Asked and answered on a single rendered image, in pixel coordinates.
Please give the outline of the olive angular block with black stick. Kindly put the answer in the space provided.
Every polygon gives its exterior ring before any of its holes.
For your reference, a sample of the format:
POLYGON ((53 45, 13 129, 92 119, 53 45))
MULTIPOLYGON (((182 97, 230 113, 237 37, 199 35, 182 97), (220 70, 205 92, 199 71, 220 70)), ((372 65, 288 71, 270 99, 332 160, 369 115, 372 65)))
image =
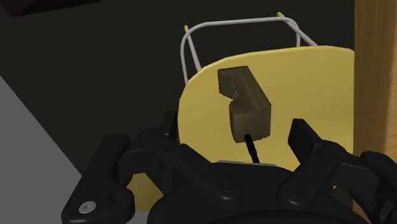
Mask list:
POLYGON ((258 163, 255 141, 270 136, 272 105, 248 66, 217 70, 219 93, 229 99, 230 130, 235 143, 244 143, 258 163))

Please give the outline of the light wooden furniture panel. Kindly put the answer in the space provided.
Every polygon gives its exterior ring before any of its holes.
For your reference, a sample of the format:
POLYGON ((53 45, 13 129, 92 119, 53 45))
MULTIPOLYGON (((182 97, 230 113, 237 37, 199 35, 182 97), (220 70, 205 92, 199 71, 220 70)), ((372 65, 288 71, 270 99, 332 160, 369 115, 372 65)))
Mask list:
POLYGON ((397 162, 397 0, 355 0, 354 154, 397 162))

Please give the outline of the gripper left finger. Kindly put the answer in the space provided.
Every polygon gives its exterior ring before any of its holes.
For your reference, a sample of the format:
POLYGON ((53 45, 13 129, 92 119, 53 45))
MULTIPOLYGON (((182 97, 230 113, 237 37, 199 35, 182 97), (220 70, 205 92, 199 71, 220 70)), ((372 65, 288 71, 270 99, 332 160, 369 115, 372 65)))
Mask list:
POLYGON ((178 113, 168 110, 157 129, 135 139, 126 134, 104 137, 61 212, 62 224, 126 224, 135 214, 133 175, 154 173, 162 193, 173 188, 173 171, 220 209, 240 204, 241 187, 213 163, 178 142, 178 113))

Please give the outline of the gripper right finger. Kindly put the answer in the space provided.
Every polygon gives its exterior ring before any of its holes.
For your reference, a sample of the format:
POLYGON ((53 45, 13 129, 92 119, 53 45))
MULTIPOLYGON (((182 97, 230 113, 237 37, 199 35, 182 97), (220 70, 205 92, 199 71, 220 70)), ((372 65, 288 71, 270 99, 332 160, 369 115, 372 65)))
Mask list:
POLYGON ((279 186, 279 207, 310 211, 316 199, 337 187, 347 191, 371 224, 397 224, 397 163, 387 155, 352 155, 338 143, 321 139, 300 118, 292 121, 288 144, 300 165, 279 186))

